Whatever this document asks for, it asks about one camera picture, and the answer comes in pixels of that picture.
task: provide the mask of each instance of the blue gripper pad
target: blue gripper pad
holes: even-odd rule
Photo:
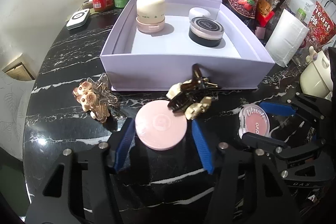
[[[202,130],[197,122],[197,120],[192,120],[192,135],[194,142],[198,151],[199,158],[203,165],[204,170],[208,171],[209,174],[212,174],[214,171],[214,164],[212,160],[212,152],[209,149],[208,143],[204,138]]]
[[[113,141],[117,142],[117,139],[120,140],[115,150],[115,162],[113,165],[114,170],[118,171],[123,167],[125,163],[128,150],[131,146],[132,140],[135,135],[134,119],[127,118],[121,130],[119,132],[114,132],[112,134],[119,135],[119,136],[116,136],[116,139],[113,139],[113,136],[112,136],[112,138],[110,138],[112,142]]]
[[[291,116],[295,115],[296,110],[294,110],[290,105],[276,104],[271,102],[261,102],[259,106],[266,112],[273,115],[279,116]]]

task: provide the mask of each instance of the strawberry image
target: strawberry image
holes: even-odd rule
[[[249,3],[245,3],[245,4],[244,4],[244,9],[245,9],[245,10],[247,10],[247,11],[251,11],[252,8],[253,8],[253,6],[252,6],[251,4],[249,4]]]
[[[237,3],[238,4],[246,4],[247,3],[247,0],[237,0]]]

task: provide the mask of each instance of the pink jar lid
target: pink jar lid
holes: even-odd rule
[[[174,114],[169,101],[156,100],[145,104],[135,117],[139,139],[154,150],[168,150],[177,145],[187,130],[184,113]]]
[[[163,21],[159,23],[153,23],[153,24],[145,24],[138,20],[138,17],[136,18],[136,24],[138,26],[138,30],[143,33],[155,33],[161,31],[165,26],[165,18]]]
[[[255,104],[245,105],[239,112],[239,120],[238,134],[240,138],[246,132],[268,137],[269,120],[266,112],[260,106]]]

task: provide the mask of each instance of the hair clip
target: hair clip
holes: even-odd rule
[[[194,64],[192,70],[191,80],[173,85],[166,95],[171,100],[168,107],[173,112],[184,111],[187,119],[194,119],[205,112],[211,105],[208,92],[219,89],[217,84],[210,83],[209,78],[202,76],[198,64]]]
[[[90,111],[91,117],[101,123],[106,122],[110,116],[108,106],[116,107],[118,104],[118,98],[109,89],[106,73],[103,73],[96,82],[87,78],[78,88],[74,88],[72,93],[83,110]]]

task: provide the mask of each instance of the white gift box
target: white gift box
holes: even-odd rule
[[[130,0],[111,30],[100,59],[115,90],[169,90],[191,78],[192,65],[223,89],[255,89],[274,62],[251,30],[222,0],[165,0],[165,27],[139,32],[137,0]],[[189,38],[189,10],[201,7],[224,27],[219,46]]]

